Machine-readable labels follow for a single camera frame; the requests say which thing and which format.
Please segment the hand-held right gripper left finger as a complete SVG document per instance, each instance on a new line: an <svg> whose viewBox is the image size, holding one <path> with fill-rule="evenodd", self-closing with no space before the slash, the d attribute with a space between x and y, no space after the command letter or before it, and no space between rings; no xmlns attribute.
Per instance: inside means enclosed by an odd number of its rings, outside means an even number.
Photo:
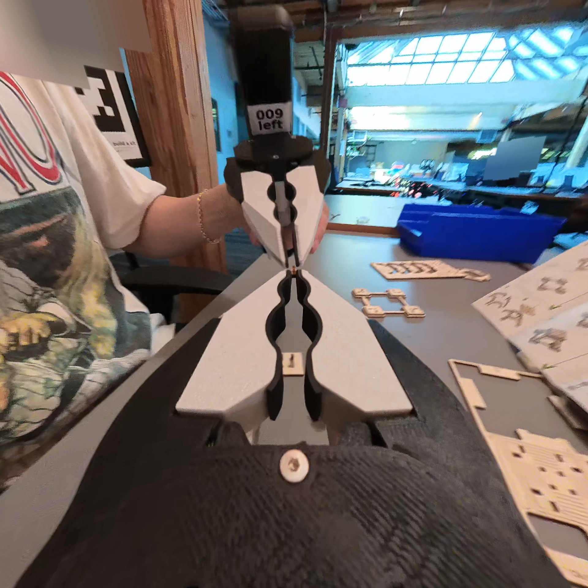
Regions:
<svg viewBox="0 0 588 588"><path fill-rule="evenodd" d="M262 424L276 420L283 403L285 331L292 273L280 270L226 311L176 403L181 416L238 423L254 445Z"/></svg>

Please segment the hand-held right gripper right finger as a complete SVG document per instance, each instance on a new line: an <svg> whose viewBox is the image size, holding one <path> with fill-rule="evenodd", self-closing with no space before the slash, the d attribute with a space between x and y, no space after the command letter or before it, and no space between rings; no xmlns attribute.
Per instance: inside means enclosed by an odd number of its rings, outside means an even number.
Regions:
<svg viewBox="0 0 588 588"><path fill-rule="evenodd" d="M410 415L412 402L362 312L306 270L296 292L310 342L305 405L328 442L336 445L349 424Z"/></svg>

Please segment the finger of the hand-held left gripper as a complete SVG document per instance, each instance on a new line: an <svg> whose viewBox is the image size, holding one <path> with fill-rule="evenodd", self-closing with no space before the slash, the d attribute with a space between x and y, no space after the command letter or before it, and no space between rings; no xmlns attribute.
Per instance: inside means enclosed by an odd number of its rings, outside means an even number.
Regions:
<svg viewBox="0 0 588 588"><path fill-rule="evenodd" d="M288 257L283 244L282 226L275 216L275 201L269 198L268 191L273 187L272 177L260 171L241 173L245 220L266 253L281 267L288 266Z"/></svg>
<svg viewBox="0 0 588 588"><path fill-rule="evenodd" d="M290 209L295 261L302 267L311 253L322 218L324 196L313 165L298 166L286 174L286 183L294 191Z"/></svg>

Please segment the thin dark wooden piece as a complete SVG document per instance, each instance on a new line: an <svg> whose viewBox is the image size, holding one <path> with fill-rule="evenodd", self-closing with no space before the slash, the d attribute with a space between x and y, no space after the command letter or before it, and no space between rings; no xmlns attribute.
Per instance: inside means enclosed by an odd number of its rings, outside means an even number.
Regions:
<svg viewBox="0 0 588 588"><path fill-rule="evenodd" d="M296 237L295 221L297 217L293 199L289 199L289 184L285 181L275 181L275 210L278 223L280 224L280 235L283 244L285 266L289 267L290 258L293 258L295 268L300 267L298 243Z"/></svg>

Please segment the person's left hand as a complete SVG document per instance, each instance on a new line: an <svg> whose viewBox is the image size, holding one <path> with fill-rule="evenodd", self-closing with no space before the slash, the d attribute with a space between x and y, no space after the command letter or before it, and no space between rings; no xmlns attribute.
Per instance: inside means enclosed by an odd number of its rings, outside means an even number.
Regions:
<svg viewBox="0 0 588 588"><path fill-rule="evenodd" d="M245 220L241 204L235 198L232 197L225 183L220 184L218 188L221 190L222 195L226 196L227 198L225 207L227 207L229 211L229 224L231 225L231 227L233 229L243 229L247 233L249 240L253 245L261 246L261 243L258 240L256 233L249 227ZM329 215L330 213L328 205L325 201L323 201L322 214L320 217L318 228L315 233L314 242L311 248L311 254L314 254L317 251L318 247L321 244L321 241L323 240L323 237L325 236L329 221Z"/></svg>

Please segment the grey table with wooden edge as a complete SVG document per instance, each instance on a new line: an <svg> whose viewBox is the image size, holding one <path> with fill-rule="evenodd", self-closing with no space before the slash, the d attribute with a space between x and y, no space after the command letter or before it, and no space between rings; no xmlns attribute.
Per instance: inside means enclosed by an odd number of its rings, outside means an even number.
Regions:
<svg viewBox="0 0 588 588"><path fill-rule="evenodd" d="M326 195L328 232L398 238L396 228L406 198L370 195Z"/></svg>

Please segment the dark wooden column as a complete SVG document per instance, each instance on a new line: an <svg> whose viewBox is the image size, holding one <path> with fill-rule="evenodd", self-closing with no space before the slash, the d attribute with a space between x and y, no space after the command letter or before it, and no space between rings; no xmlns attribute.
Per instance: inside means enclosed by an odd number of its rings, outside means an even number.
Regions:
<svg viewBox="0 0 588 588"><path fill-rule="evenodd" d="M330 137L332 132L332 118L334 101L337 93L335 85L337 79L337 67L341 63L341 29L332 24L325 25L325 54L323 67L323 82L321 93L320 113L320 137L319 146L322 153L328 158L330 153Z"/></svg>

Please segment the wooden pillar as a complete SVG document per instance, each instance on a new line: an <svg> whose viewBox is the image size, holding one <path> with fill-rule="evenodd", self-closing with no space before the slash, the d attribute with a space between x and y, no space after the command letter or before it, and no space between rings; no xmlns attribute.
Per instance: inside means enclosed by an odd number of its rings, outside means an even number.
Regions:
<svg viewBox="0 0 588 588"><path fill-rule="evenodd" d="M151 49L127 49L151 176L164 195L183 198L218 184L209 70L200 1L140 1ZM170 258L226 274L224 237Z"/></svg>

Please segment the slotted wooden puzzle piece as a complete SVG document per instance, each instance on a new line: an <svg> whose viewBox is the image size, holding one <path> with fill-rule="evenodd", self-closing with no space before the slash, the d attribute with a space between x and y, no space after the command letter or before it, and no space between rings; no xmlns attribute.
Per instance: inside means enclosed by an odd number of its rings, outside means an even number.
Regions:
<svg viewBox="0 0 588 588"><path fill-rule="evenodd" d="M441 260L371 262L371 268L387 281L466 279L487 282L491 276L477 269L455 268Z"/></svg>

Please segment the cluttered background workbenches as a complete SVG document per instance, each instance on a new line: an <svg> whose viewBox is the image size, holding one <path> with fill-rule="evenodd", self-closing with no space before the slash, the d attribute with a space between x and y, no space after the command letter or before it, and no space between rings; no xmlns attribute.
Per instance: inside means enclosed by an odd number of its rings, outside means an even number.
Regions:
<svg viewBox="0 0 588 588"><path fill-rule="evenodd" d="M522 208L527 202L547 207L575 204L587 197L587 169L565 171L560 165L541 164L536 170L517 172L506 180L484 180L484 159L436 163L425 159L417 165L395 161L356 167L329 189L330 194L390 196L424 199L435 197L453 203L487 203Z"/></svg>

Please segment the stack of blue bins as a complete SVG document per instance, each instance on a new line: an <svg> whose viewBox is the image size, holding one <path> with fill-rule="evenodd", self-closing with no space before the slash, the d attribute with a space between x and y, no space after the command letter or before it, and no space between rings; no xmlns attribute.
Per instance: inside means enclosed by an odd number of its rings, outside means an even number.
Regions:
<svg viewBox="0 0 588 588"><path fill-rule="evenodd" d="M396 230L403 246L421 257L532 264L565 222L511 208L406 204Z"/></svg>

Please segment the paper instruction booklet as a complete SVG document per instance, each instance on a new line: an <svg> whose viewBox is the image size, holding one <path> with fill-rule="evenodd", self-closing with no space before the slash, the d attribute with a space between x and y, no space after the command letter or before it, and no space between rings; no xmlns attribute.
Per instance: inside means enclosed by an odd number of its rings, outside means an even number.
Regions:
<svg viewBox="0 0 588 588"><path fill-rule="evenodd" d="M555 256L472 306L519 361L587 413L587 242Z"/></svg>

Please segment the person in printed t-shirt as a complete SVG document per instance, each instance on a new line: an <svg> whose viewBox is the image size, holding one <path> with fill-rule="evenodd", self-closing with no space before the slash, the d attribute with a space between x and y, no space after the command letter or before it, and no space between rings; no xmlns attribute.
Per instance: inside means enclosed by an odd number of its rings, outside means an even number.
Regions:
<svg viewBox="0 0 588 588"><path fill-rule="evenodd" d="M73 87L1 72L2 486L173 338L109 259L165 191Z"/></svg>

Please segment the square wooden frame piece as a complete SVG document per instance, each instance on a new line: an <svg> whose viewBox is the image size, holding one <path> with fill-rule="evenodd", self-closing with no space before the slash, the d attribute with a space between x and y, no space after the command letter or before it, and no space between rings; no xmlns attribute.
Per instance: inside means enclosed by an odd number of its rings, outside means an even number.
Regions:
<svg viewBox="0 0 588 588"><path fill-rule="evenodd" d="M394 288L383 292L372 292L364 288L355 288L351 291L352 297L361 302L361 312L367 319L384 319L390 316L403 316L407 319L424 319L426 313L422 308L408 303L403 290ZM387 310L372 303L372 298L383 298L395 303L398 308Z"/></svg>

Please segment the wooden puzzle sheet frame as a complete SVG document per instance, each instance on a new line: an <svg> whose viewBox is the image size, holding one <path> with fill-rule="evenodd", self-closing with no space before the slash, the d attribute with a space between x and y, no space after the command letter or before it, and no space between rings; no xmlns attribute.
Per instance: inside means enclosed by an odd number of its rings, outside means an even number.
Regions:
<svg viewBox="0 0 588 588"><path fill-rule="evenodd" d="M587 539L587 455L561 438L524 429L516 437L490 432L479 412L487 404L475 382L462 376L460 366L476 368L482 376L519 382L542 380L538 373L459 359L447 361L460 393L486 445L495 458L506 487L527 526L560 574L573 586L587 587L587 559L549 548L540 539L533 518L578 530Z"/></svg>

